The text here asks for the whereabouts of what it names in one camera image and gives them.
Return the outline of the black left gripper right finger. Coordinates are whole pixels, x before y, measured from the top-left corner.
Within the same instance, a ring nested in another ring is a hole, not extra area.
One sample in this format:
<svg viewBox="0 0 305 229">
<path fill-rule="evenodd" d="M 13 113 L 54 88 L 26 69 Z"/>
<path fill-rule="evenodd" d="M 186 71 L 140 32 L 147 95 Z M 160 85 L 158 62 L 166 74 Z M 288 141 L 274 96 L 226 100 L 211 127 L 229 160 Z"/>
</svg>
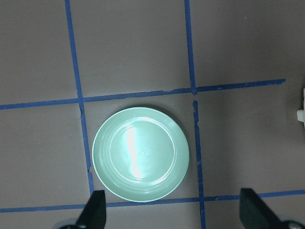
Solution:
<svg viewBox="0 0 305 229">
<path fill-rule="evenodd" d="M 251 188 L 240 190 L 239 217 L 245 229 L 275 229 L 282 223 Z"/>
</svg>

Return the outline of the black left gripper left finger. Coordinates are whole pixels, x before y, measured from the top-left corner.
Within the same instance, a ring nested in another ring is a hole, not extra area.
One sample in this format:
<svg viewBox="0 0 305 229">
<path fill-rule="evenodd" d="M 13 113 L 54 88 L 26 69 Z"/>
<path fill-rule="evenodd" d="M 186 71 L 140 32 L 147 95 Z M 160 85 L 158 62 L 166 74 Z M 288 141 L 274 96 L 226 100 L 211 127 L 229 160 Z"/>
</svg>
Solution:
<svg viewBox="0 0 305 229">
<path fill-rule="evenodd" d="M 94 191 L 78 217 L 76 229 L 103 229 L 106 224 L 106 200 L 104 190 Z"/>
</svg>

